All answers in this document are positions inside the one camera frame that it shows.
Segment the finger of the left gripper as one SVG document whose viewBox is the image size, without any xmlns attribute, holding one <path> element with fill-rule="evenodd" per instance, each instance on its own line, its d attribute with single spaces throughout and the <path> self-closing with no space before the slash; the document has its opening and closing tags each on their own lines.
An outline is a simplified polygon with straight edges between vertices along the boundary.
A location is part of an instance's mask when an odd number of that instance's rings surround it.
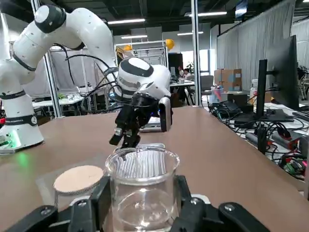
<svg viewBox="0 0 309 232">
<path fill-rule="evenodd" d="M 111 145 L 118 145 L 121 141 L 121 139 L 123 138 L 123 130 L 121 128 L 115 128 L 114 129 L 114 134 L 113 136 L 111 137 L 109 143 Z"/>
<path fill-rule="evenodd" d="M 140 142 L 139 130 L 128 130 L 124 133 L 121 148 L 136 147 Z"/>
</svg>

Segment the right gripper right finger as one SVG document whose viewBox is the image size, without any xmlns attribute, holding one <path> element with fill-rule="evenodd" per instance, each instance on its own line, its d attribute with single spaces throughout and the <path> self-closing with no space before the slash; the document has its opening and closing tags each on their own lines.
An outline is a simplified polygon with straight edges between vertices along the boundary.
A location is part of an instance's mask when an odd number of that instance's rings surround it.
<svg viewBox="0 0 309 232">
<path fill-rule="evenodd" d="M 217 208 L 200 197 L 191 196 L 186 178 L 174 177 L 177 193 L 178 216 L 173 220 L 171 232 L 267 232 L 256 217 L 242 205 L 234 202 Z"/>
</svg>

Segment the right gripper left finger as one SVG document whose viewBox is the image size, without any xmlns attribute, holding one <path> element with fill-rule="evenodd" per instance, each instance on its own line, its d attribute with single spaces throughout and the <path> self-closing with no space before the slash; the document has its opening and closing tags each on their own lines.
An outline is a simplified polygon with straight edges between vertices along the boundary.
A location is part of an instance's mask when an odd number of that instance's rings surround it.
<svg viewBox="0 0 309 232">
<path fill-rule="evenodd" d="M 77 200 L 63 211 L 43 205 L 7 229 L 8 232 L 101 232 L 112 200 L 110 177 L 100 179 L 88 199 Z"/>
</svg>

